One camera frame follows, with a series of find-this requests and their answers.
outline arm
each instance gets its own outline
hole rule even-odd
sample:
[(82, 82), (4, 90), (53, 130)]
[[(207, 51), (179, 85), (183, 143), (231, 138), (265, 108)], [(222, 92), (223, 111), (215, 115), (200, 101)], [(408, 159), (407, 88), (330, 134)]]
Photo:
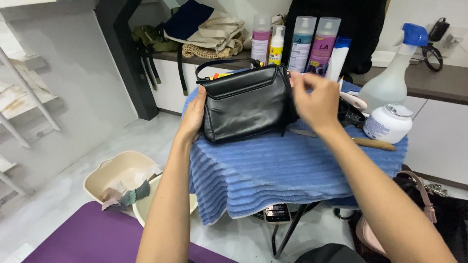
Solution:
[(190, 241), (189, 154), (200, 129), (206, 91), (189, 103), (174, 137), (154, 194), (138, 249), (137, 263), (187, 263)]
[[(419, 207), (367, 157), (338, 122), (338, 84), (311, 74), (293, 74), (293, 82), (299, 115), (335, 156), (390, 260), (456, 262)], [(304, 82), (314, 87), (312, 95), (306, 93)]]

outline white jar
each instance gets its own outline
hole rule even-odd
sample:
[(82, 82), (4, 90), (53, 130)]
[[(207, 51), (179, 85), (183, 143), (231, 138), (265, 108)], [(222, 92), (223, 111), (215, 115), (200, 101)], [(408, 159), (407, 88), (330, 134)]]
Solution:
[(372, 111), (364, 124), (364, 132), (371, 139), (398, 143), (411, 130), (413, 112), (403, 105), (390, 103)]

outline pink handbag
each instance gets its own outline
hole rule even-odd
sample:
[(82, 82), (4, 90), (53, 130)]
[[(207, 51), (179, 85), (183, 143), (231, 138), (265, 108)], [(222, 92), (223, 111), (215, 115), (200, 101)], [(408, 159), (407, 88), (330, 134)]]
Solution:
[[(429, 200), (429, 197), (427, 196), (426, 188), (424, 187), (423, 183), (419, 178), (414, 174), (413, 172), (410, 171), (400, 171), (398, 172), (399, 174), (407, 174), (411, 176), (417, 184), (417, 189), (421, 193), (421, 197), (423, 198), (424, 201), (424, 214), (427, 216), (429, 221), (433, 224), (437, 223), (436, 220), (436, 215), (435, 215), (435, 210), (434, 206), (432, 205), (431, 201)], [(364, 218), (364, 215), (361, 217), (359, 220), (357, 226), (356, 226), (356, 235), (358, 236), (358, 239), (366, 245), (368, 248), (372, 249), (373, 251), (382, 254), (384, 256), (387, 256), (385, 253), (385, 250), (381, 246), (380, 242), (377, 240), (377, 237), (375, 237), (374, 233), (372, 232), (371, 228), (369, 227), (369, 224), (367, 223), (366, 219)]]

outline black leather handbag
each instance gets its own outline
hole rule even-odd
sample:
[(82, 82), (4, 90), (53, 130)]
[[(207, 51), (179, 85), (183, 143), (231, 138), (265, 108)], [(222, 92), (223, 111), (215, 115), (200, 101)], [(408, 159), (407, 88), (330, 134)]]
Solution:
[[(218, 79), (198, 76), (207, 66), (239, 61), (250, 62), (254, 68)], [(272, 130), (282, 136), (286, 126), (298, 119), (286, 67), (260, 64), (242, 58), (218, 59), (198, 66), (197, 84), (207, 92), (203, 131), (208, 141), (229, 142)]]

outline hand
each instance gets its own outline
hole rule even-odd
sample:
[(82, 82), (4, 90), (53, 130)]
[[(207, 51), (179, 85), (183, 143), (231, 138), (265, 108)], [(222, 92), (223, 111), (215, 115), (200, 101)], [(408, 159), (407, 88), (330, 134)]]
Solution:
[(198, 131), (202, 125), (205, 110), (206, 89), (198, 86), (198, 94), (188, 105), (177, 130), (176, 138), (187, 140), (190, 143), (197, 139)]
[[(309, 73), (291, 72), (291, 75), (294, 103), (300, 118), (319, 135), (330, 128), (341, 127), (337, 119), (339, 84)], [(306, 92), (305, 84), (313, 87), (310, 94)]]

